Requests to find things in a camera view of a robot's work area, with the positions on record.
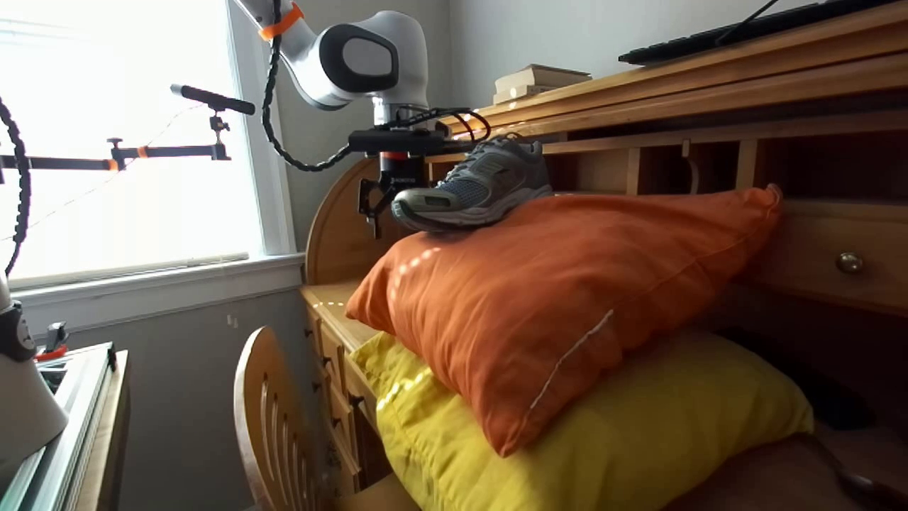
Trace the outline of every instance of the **sneaker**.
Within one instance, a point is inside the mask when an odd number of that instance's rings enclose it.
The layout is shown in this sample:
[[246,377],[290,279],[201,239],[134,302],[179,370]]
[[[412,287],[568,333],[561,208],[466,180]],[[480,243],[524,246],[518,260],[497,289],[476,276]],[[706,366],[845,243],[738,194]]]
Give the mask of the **sneaker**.
[[463,231],[499,222],[517,204],[550,194],[540,146],[487,138],[433,188],[399,190],[392,214],[412,231]]

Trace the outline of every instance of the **yellow pillow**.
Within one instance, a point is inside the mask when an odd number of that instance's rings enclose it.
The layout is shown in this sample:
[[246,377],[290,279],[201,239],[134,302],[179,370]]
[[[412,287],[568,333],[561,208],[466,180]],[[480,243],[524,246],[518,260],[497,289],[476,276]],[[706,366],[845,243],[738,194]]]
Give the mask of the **yellow pillow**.
[[814,429],[787,375],[706,333],[642,350],[510,458],[392,334],[354,364],[378,395],[389,462],[422,511],[665,509],[733,454]]

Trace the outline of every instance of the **pillowcase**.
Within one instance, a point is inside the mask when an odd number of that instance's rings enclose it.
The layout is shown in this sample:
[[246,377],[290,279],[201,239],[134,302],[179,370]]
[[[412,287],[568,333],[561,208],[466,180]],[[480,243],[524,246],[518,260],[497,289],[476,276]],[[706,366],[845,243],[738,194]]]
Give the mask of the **pillowcase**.
[[730,458],[814,429],[787,375],[706,333],[642,350],[510,458],[392,334],[353,358],[378,397],[389,462],[425,511],[665,509]]
[[703,313],[778,204],[778,188],[544,197],[493,228],[399,239],[347,314],[412,347],[510,454],[629,350]]

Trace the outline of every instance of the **wooden chair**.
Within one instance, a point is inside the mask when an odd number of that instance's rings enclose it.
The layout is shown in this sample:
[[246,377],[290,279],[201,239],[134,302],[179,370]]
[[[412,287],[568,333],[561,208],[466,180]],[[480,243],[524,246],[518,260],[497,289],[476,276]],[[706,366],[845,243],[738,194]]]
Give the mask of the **wooden chair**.
[[318,434],[303,410],[269,327],[257,327],[235,364],[233,424],[238,454],[262,511],[414,511],[396,478],[331,500],[318,462]]

